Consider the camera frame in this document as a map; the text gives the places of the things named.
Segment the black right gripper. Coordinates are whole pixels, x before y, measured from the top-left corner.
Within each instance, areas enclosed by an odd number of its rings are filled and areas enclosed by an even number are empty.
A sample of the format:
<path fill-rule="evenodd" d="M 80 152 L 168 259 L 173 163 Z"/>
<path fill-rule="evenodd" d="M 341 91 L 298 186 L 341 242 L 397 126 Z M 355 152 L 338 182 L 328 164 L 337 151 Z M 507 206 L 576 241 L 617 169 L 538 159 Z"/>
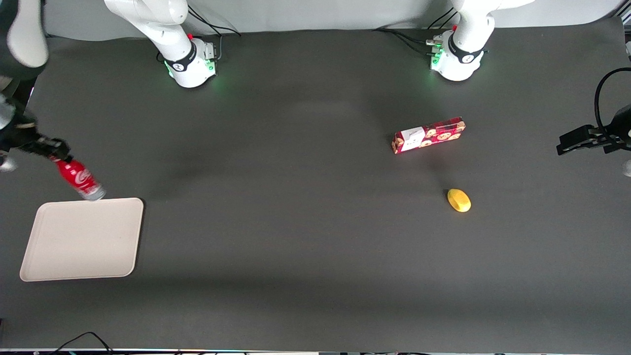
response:
<path fill-rule="evenodd" d="M 37 120 L 22 103 L 13 98 L 0 97 L 0 150 L 8 153 L 18 149 L 25 153 L 37 153 L 36 148 L 50 152 L 49 160 L 71 162 L 70 147 L 63 139 L 40 137 Z"/>

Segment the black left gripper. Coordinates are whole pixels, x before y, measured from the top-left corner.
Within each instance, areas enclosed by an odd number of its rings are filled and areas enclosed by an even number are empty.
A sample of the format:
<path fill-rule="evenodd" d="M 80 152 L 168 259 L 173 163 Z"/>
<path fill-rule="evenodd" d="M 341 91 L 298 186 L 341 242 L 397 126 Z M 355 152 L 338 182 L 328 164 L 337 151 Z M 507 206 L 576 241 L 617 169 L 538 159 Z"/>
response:
<path fill-rule="evenodd" d="M 624 144 L 626 148 L 631 148 L 631 106 L 625 106 L 618 110 L 609 123 L 609 135 L 617 143 Z M 593 149 L 602 146 L 609 146 L 609 142 L 599 128 L 590 124 L 585 124 L 559 137 L 557 144 L 558 156 L 565 155 L 571 151 L 584 148 Z"/>

